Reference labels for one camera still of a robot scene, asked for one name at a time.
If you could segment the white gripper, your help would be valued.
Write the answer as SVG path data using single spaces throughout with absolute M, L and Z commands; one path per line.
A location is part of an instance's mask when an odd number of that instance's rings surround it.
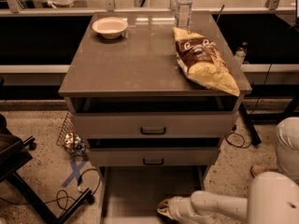
M 197 223 L 198 216 L 195 213 L 190 198 L 174 197 L 170 201 L 164 199 L 158 203 L 157 212 L 181 223 Z

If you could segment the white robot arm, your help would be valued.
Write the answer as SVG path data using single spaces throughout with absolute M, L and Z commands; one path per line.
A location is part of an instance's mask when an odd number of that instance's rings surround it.
M 198 190 L 161 201 L 157 212 L 179 224 L 216 224 L 217 214 L 244 224 L 299 224 L 299 187 L 285 175 L 265 172 L 252 181 L 248 198 Z

